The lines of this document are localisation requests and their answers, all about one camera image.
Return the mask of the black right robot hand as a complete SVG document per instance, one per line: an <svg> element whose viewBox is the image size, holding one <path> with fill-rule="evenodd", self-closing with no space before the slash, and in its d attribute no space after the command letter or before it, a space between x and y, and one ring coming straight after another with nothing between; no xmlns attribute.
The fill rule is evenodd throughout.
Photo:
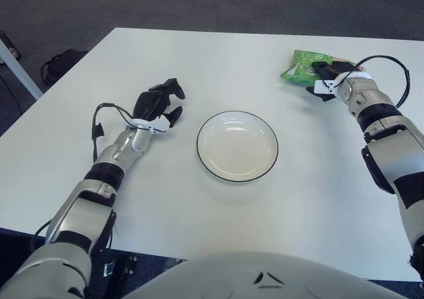
<svg viewBox="0 0 424 299"><path fill-rule="evenodd" d="M319 80L334 80L343 72L350 72L351 70L358 71L358 68L355 68L351 63L343 61L334 61L332 64L328 64L324 61L315 61L312 62L312 68L319 76ZM314 86L308 86L306 90L310 94L320 97L324 102L335 98L334 95L315 93Z"/></svg>

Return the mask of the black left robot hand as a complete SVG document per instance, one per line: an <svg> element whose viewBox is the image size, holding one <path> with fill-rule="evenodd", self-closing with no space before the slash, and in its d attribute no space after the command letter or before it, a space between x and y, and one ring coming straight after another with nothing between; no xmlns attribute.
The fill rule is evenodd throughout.
<svg viewBox="0 0 424 299"><path fill-rule="evenodd" d="M178 99L186 98L176 78L167 79L163 84L158 84L148 91L142 92L135 103L132 118L153 121L163 115L170 122L170 127L173 127L182 114L183 108L179 106L169 113L165 112L170 106L171 95L175 95Z"/></svg>

